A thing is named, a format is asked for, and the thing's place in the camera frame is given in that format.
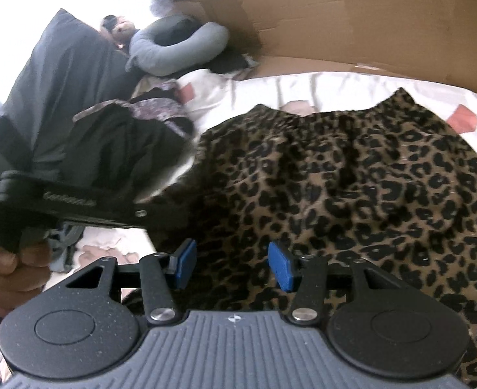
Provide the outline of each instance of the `human hand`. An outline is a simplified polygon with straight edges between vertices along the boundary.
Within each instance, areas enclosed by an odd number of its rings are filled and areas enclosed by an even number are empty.
[[[45,242],[23,248],[19,255],[0,247],[0,316],[42,292],[51,271],[51,249]]]

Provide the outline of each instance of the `fingernail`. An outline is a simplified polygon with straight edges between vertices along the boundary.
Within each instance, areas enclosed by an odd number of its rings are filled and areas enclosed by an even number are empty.
[[[0,255],[0,264],[4,267],[13,266],[13,263],[17,261],[17,256],[10,252],[3,252]]]

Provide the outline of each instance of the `leopard print skirt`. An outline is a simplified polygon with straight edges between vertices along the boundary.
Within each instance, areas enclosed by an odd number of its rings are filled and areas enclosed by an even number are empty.
[[[365,257],[462,316],[460,376],[477,385],[477,154],[405,90],[364,111],[257,106],[204,133],[193,168],[156,202],[192,218],[151,235],[158,249],[198,241],[191,282],[175,294],[182,308],[287,309],[270,241],[344,265]]]

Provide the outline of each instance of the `dark gray pillow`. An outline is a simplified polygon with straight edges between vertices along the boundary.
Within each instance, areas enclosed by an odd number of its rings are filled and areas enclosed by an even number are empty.
[[[127,57],[63,8],[45,28],[3,110],[33,150],[33,172],[54,179],[75,114],[128,100],[143,76]]]

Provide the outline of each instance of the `silver screw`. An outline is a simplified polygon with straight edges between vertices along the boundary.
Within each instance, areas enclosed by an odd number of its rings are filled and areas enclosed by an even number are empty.
[[[152,310],[150,317],[158,322],[166,322],[175,317],[175,310],[169,307],[160,307]]]
[[[299,308],[292,312],[292,317],[298,322],[308,322],[318,317],[318,312],[313,309]]]

